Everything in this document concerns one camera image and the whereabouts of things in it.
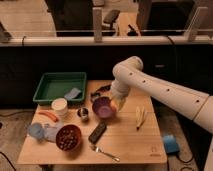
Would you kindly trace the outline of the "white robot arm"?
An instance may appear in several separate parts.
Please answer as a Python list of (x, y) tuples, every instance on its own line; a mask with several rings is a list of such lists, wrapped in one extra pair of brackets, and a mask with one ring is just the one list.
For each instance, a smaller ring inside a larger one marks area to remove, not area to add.
[(131, 87), (138, 88), (207, 130), (212, 138), (204, 171), (213, 171), (213, 96), (147, 75), (142, 69), (143, 62), (137, 56), (117, 63), (112, 69), (112, 96), (123, 99)]

